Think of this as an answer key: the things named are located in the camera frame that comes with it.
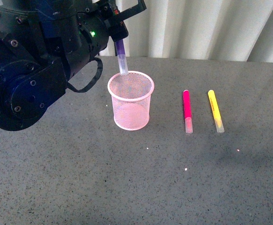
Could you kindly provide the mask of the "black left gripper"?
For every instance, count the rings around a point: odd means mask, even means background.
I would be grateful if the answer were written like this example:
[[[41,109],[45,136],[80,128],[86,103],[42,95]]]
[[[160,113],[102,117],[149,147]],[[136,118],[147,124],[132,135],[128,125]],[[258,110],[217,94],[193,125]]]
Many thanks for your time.
[[[128,37],[128,30],[124,20],[135,16],[147,9],[144,0],[138,0],[138,4],[122,12],[119,11],[114,0],[100,0],[93,3],[84,0],[77,12],[77,21],[80,33],[86,39],[83,44],[89,54],[88,62],[107,47],[109,38],[114,42]],[[105,24],[105,20],[115,16],[114,26]]]

